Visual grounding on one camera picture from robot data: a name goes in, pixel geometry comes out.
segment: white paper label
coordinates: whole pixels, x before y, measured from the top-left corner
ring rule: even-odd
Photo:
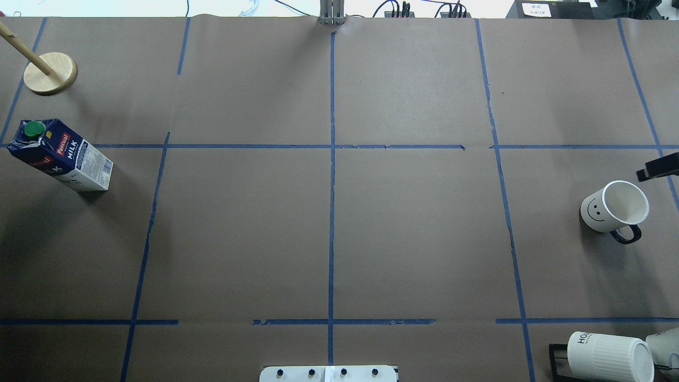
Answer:
[[[526,16],[551,17],[549,4],[521,3],[521,6],[524,8],[524,14]]]

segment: wooden dowel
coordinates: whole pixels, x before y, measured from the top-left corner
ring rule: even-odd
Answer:
[[[31,61],[41,72],[45,75],[54,73],[54,70],[45,63],[34,51],[32,51],[21,39],[12,33],[2,22],[0,22],[0,35],[7,40],[10,45],[17,49],[19,53],[23,54],[29,61]]]

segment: mug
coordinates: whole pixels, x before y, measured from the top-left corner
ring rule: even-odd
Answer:
[[[638,338],[575,332],[568,339],[573,375],[592,381],[653,382],[648,345]]]
[[[679,381],[679,328],[646,337],[653,362],[670,381]]]
[[[614,180],[583,200],[580,216],[591,229],[610,232],[620,244],[630,244],[641,239],[637,224],[648,216],[648,199],[639,187],[628,181]],[[629,240],[618,232],[624,226],[629,226],[634,233]]]

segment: black mug handle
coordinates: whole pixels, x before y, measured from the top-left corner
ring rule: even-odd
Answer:
[[[611,234],[611,235],[613,236],[613,238],[614,238],[615,240],[617,240],[618,243],[620,243],[620,244],[632,244],[632,243],[634,243],[635,241],[641,239],[641,228],[639,228],[639,226],[636,225],[636,224],[632,224],[632,225],[629,226],[629,227],[632,229],[632,233],[634,233],[634,236],[633,236],[630,240],[627,240],[627,239],[625,239],[625,238],[623,237],[623,235],[620,235],[620,233],[618,232],[618,230],[610,231],[610,234]]]

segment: white bracket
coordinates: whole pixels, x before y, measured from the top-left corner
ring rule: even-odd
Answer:
[[[399,372],[387,365],[269,366],[259,382],[399,382]]]
[[[344,0],[320,0],[319,24],[344,24]]]

